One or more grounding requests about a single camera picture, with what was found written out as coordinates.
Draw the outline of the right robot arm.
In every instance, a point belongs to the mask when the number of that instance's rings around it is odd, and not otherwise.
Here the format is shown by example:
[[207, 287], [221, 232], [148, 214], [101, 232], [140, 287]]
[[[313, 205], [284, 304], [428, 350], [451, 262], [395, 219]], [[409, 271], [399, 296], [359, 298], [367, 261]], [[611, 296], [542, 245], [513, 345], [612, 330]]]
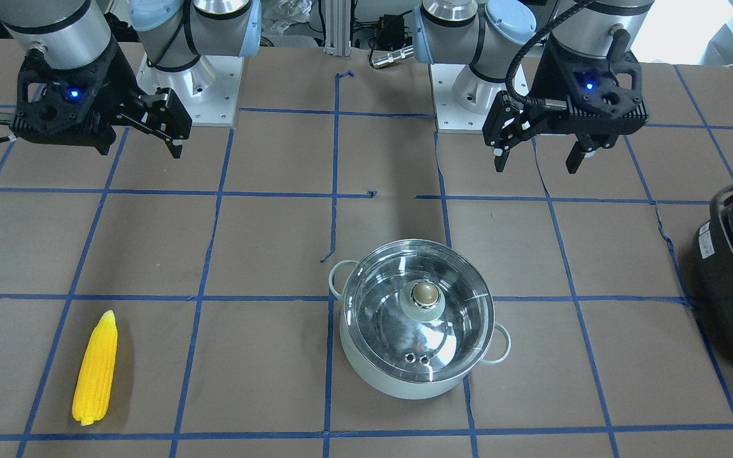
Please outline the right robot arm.
[[256, 55], [259, 1], [131, 1], [153, 90], [139, 86], [94, 1], [0, 1], [0, 21], [23, 46], [17, 106], [0, 114], [10, 139], [91, 147], [107, 155], [115, 127], [151, 134], [180, 158], [195, 115], [186, 101], [218, 98], [209, 56]]

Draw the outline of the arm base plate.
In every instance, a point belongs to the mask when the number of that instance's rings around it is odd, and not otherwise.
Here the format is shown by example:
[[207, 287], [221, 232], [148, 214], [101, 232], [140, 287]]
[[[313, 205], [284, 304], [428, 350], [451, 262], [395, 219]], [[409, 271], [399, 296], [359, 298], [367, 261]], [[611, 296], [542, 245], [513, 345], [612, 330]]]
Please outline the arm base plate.
[[244, 63], [239, 56], [201, 56], [191, 69], [167, 73], [142, 60], [137, 83], [148, 93], [173, 89], [195, 127], [233, 127]]
[[468, 65], [432, 64], [431, 94], [440, 133], [480, 132], [494, 97], [505, 90], [503, 82], [489, 82], [474, 75]]

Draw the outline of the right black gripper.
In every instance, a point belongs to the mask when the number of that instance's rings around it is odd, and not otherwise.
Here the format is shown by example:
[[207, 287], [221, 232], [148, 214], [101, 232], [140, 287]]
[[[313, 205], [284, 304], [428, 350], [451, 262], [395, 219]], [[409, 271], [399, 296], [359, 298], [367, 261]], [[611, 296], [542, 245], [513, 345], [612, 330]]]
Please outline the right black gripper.
[[12, 133], [28, 142], [95, 148], [106, 156], [113, 125], [133, 127], [165, 142], [180, 159], [190, 138], [192, 117], [172, 88], [145, 94], [119, 44], [107, 44], [89, 64], [53, 69], [45, 46], [34, 43], [17, 78]]

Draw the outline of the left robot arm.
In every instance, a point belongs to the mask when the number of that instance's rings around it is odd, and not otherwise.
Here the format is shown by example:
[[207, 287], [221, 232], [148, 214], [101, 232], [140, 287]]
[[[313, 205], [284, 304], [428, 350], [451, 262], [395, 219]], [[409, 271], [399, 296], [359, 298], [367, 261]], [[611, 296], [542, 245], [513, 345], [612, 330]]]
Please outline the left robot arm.
[[642, 70], [631, 52], [652, 1], [559, 1], [539, 27], [520, 1], [422, 1], [413, 9], [415, 59], [461, 64], [461, 78], [484, 91], [470, 109], [505, 168], [512, 148], [540, 134], [573, 134], [565, 165], [633, 134], [650, 113]]

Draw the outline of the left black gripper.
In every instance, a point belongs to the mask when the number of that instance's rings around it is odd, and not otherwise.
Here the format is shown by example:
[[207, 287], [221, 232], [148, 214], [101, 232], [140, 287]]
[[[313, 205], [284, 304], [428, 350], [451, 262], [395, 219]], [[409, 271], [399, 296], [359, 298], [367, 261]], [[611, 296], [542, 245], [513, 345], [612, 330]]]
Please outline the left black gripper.
[[535, 73], [535, 96], [498, 91], [492, 100], [482, 134], [485, 145], [494, 152], [498, 173], [504, 171], [515, 145], [539, 133], [539, 124], [528, 111], [539, 106], [539, 99], [567, 104], [562, 112], [546, 112], [546, 133], [576, 134], [565, 162], [570, 174], [599, 148], [612, 148], [614, 134], [633, 134], [650, 119], [640, 64], [630, 50], [610, 62], [576, 54], [561, 45], [547, 45]]

